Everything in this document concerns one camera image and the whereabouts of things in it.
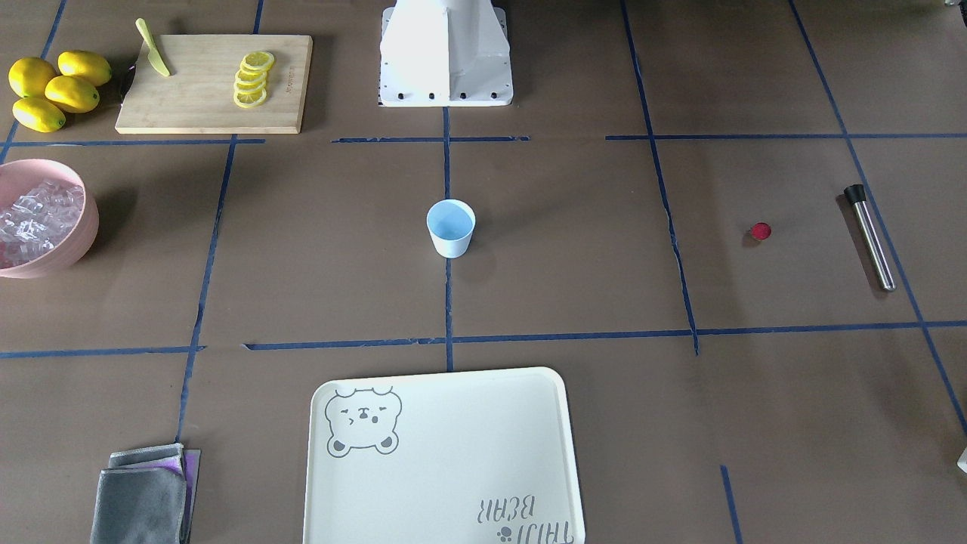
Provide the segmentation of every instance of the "black tip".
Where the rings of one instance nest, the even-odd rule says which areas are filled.
[[[849,200],[851,206],[857,202],[866,200],[866,190],[859,184],[850,185],[843,191],[843,194],[846,195],[846,199]]]

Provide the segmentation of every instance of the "cartoon bear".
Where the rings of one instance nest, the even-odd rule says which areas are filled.
[[[403,404],[390,388],[354,389],[343,394],[338,389],[326,405],[326,419],[333,436],[329,439],[329,454],[345,457],[353,448],[374,447],[383,455],[396,450],[396,419]]]

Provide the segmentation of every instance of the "metal muddler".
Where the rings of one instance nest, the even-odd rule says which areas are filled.
[[[850,205],[853,206],[857,221],[860,222],[860,230],[863,232],[869,257],[873,261],[873,268],[876,269],[876,277],[880,280],[880,287],[887,291],[896,290],[894,275],[890,273],[890,265],[887,263],[886,256],[883,255],[880,239],[876,235],[873,220],[869,217],[869,210],[866,208],[866,190],[863,185],[851,185],[843,193],[849,200]]]

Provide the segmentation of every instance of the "white object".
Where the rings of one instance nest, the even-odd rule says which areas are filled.
[[[398,0],[383,12],[382,106],[505,106],[507,15],[489,0]]]
[[[426,212],[426,228],[436,253],[442,257],[457,258],[466,253],[476,225],[474,210],[461,200],[440,200]]]
[[[583,544],[561,377],[330,381],[309,410],[304,544]]]

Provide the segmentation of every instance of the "bowl of ice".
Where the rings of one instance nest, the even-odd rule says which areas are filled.
[[[0,165],[0,276],[39,278],[77,262],[98,233],[80,176],[47,159]]]

